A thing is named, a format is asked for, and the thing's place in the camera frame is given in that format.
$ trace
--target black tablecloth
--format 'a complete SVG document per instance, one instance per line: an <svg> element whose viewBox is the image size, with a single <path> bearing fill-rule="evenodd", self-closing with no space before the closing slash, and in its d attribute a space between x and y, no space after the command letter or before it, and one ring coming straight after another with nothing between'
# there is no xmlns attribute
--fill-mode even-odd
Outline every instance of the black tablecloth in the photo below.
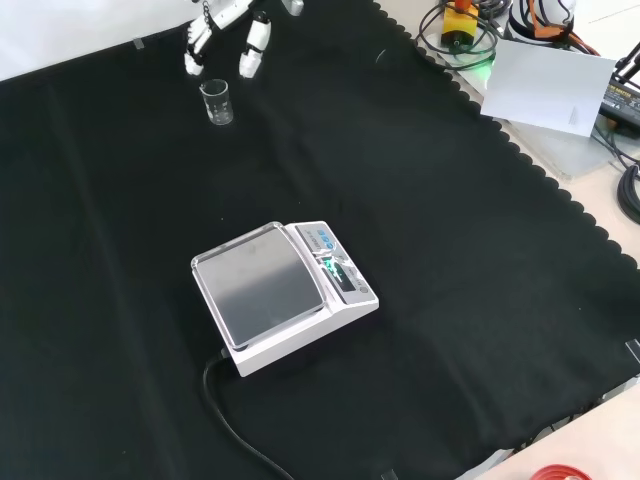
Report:
<svg viewBox="0 0 640 480"><path fill-rule="evenodd" d="M189 264L272 220L327 221L381 300L223 372L300 480L453 478L637 373L635 263L369 0L306 3L263 4L253 82L250 22L210 51L228 128L184 29L0 85L2 478L269 478L198 394L222 342Z"/></svg>

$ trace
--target yellow device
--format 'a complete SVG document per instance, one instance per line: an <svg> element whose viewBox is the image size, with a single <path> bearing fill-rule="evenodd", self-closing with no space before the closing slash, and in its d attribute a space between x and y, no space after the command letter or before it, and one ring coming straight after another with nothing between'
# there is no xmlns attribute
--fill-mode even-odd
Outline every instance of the yellow device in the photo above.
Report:
<svg viewBox="0 0 640 480"><path fill-rule="evenodd" d="M449 2L448 5L453 8L445 8L444 10L444 28L440 43L455 48L473 45L478 29L478 20L464 13L458 13L456 10L468 12L477 17L478 9L471 4L471 0L456 0Z"/></svg>

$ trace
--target scale control panel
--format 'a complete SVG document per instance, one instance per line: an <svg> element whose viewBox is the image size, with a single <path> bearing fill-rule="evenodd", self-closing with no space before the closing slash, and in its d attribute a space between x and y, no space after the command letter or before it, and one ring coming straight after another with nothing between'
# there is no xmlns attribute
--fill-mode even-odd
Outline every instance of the scale control panel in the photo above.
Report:
<svg viewBox="0 0 640 480"><path fill-rule="evenodd" d="M371 287L326 223L298 224L296 230L344 303L353 305L376 299Z"/></svg>

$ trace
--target small glass beaker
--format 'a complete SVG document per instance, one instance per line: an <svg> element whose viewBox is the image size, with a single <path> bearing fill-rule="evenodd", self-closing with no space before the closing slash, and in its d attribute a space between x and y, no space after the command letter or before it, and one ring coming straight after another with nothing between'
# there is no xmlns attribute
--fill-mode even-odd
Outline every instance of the small glass beaker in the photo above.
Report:
<svg viewBox="0 0 640 480"><path fill-rule="evenodd" d="M209 120L214 125L226 125L233 120L233 108L229 98L229 84L224 80L207 80L200 85Z"/></svg>

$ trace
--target digital scale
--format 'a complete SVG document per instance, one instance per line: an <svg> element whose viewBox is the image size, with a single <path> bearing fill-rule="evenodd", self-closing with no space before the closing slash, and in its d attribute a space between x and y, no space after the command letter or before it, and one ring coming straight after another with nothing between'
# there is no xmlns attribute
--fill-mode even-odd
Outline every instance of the digital scale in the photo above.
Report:
<svg viewBox="0 0 640 480"><path fill-rule="evenodd" d="M191 268L243 377L379 305L325 222L269 223Z"/></svg>

